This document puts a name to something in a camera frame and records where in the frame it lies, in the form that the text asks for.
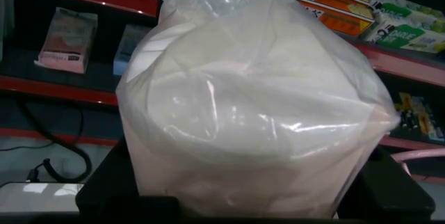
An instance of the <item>green box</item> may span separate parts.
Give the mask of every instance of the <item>green box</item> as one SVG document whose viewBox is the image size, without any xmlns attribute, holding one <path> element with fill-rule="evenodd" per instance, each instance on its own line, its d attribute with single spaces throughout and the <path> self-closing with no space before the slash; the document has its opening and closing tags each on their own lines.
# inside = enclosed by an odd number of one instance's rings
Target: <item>green box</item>
<svg viewBox="0 0 445 224">
<path fill-rule="evenodd" d="M 445 24 L 445 15 L 438 10 L 406 0 L 370 0 L 371 10 L 407 17 L 428 24 Z"/>
<path fill-rule="evenodd" d="M 378 12 L 376 23 L 361 37 L 388 47 L 411 49 L 429 53 L 445 50 L 445 28 L 414 21 L 397 15 Z"/>
</svg>

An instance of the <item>plastic bag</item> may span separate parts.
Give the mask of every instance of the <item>plastic bag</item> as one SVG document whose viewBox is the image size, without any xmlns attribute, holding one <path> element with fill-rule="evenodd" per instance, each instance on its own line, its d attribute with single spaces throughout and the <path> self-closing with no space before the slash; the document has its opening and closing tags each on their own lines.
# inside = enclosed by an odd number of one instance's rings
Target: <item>plastic bag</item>
<svg viewBox="0 0 445 224">
<path fill-rule="evenodd" d="M 117 89 L 141 195 L 329 218 L 398 124 L 365 56 L 294 0 L 164 0 Z"/>
</svg>

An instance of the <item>pink box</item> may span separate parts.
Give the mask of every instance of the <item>pink box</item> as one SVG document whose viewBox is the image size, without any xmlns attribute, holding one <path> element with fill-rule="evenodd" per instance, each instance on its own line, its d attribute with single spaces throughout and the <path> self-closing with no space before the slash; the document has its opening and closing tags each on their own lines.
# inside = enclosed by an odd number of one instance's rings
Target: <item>pink box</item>
<svg viewBox="0 0 445 224">
<path fill-rule="evenodd" d="M 36 65 L 84 74 L 97 28 L 97 15 L 57 8 Z"/>
</svg>

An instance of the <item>cable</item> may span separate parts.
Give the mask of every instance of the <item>cable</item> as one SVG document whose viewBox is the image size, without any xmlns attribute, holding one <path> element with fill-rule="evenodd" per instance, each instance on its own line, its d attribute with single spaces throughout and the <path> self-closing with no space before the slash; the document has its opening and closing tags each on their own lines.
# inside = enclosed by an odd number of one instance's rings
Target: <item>cable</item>
<svg viewBox="0 0 445 224">
<path fill-rule="evenodd" d="M 0 152 L 7 152 L 7 151 L 13 151 L 13 150 L 18 150 L 18 149 L 40 149 L 40 148 L 46 148 L 49 147 L 51 145 L 53 145 L 54 143 L 48 143 L 46 145 L 40 146 L 40 147 L 31 147 L 31 146 L 17 146 L 17 147 L 12 147 L 12 148 L 5 148 L 5 149 L 0 149 Z"/>
<path fill-rule="evenodd" d="M 85 179 L 87 176 L 89 176 L 89 174 L 91 173 L 91 170 L 92 170 L 92 164 L 91 164 L 90 157 L 85 153 L 85 151 L 76 147 L 75 145 L 73 145 L 73 143 L 66 143 L 65 141 L 62 141 L 61 139 L 55 137 L 53 134 L 51 134 L 49 131 L 47 131 L 34 118 L 34 116 L 28 110 L 28 108 L 25 105 L 24 100 L 21 97 L 17 98 L 16 102 L 17 102 L 17 106 L 19 107 L 20 111 L 25 116 L 25 118 L 28 120 L 29 124 L 31 126 L 33 126 L 34 129 L 37 132 L 39 132 L 39 134 L 41 134 L 42 136 L 44 136 L 51 142 L 53 142 L 57 145 L 60 145 L 70 151 L 75 152 L 80 157 L 82 157 L 82 159 L 85 161 L 86 169 L 83 173 L 81 173 L 79 176 L 77 176 L 75 178 L 67 178 L 67 177 L 63 177 L 62 175 L 59 175 L 56 172 L 56 170 L 54 170 L 54 168 L 52 167 L 52 165 L 50 163 L 50 159 L 44 159 L 42 165 L 45 168 L 45 170 L 49 173 L 49 175 L 51 175 L 51 177 L 53 177 L 57 182 L 61 182 L 61 183 L 78 183 L 81 180 Z M 81 131 L 83 130 L 83 113 L 82 113 L 82 117 L 81 117 L 81 128 L 79 128 L 79 129 L 80 129 L 79 133 L 81 134 Z"/>
<path fill-rule="evenodd" d="M 71 144 L 75 145 L 77 144 L 77 142 L 79 141 L 80 137 L 82 136 L 82 132 L 83 132 L 83 121 L 84 121 L 84 116 L 83 116 L 83 110 L 80 109 L 77 105 L 73 104 L 74 107 L 76 107 L 79 110 L 79 113 L 81 115 L 81 121 L 79 124 L 79 130 L 77 132 L 76 137 L 74 137 L 74 139 L 71 141 Z M 5 148 L 5 149 L 0 149 L 0 152 L 7 152 L 7 151 L 13 151 L 13 150 L 19 150 L 19 149 L 31 149 L 31 150 L 37 150 L 37 149 L 41 149 L 41 148 L 46 148 L 46 147 L 50 147 L 52 145 L 54 145 L 55 142 L 50 142 L 46 145 L 42 145 L 39 147 L 32 147 L 32 146 L 17 146 L 17 147 L 11 147 L 11 148 Z"/>
</svg>

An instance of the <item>bag of white powder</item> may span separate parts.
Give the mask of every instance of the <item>bag of white powder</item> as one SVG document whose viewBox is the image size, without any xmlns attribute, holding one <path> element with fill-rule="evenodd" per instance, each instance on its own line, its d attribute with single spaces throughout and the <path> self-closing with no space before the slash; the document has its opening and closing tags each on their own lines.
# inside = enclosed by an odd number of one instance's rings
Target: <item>bag of white powder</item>
<svg viewBox="0 0 445 224">
<path fill-rule="evenodd" d="M 141 195 L 330 218 L 398 124 L 367 59 L 294 0 L 164 0 L 116 93 Z"/>
</svg>

